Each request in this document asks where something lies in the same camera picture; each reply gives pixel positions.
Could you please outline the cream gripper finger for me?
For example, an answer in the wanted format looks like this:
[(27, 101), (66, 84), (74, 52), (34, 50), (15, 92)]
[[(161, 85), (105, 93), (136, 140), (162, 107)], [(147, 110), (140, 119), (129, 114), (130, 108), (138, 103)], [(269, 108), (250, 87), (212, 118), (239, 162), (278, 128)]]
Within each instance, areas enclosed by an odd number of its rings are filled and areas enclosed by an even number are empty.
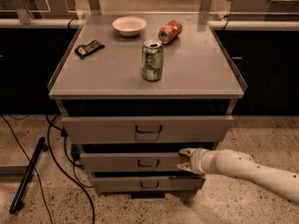
[(192, 168), (188, 162), (178, 164), (177, 168), (179, 168), (182, 171), (186, 171), (186, 172), (190, 172), (192, 170)]
[(193, 152), (194, 152), (194, 148), (188, 147), (188, 148), (181, 149), (178, 153), (180, 155), (185, 155), (185, 156), (190, 157), (193, 154)]

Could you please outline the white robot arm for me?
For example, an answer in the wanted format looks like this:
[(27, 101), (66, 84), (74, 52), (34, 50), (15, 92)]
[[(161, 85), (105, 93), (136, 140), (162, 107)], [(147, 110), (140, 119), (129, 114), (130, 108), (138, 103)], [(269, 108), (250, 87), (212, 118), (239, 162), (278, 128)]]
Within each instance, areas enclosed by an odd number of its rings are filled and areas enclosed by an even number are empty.
[(187, 162), (178, 165), (183, 171), (246, 180), (275, 193), (289, 203), (299, 204), (297, 173), (261, 165), (250, 155), (231, 149), (208, 150), (188, 147), (178, 153), (189, 158)]

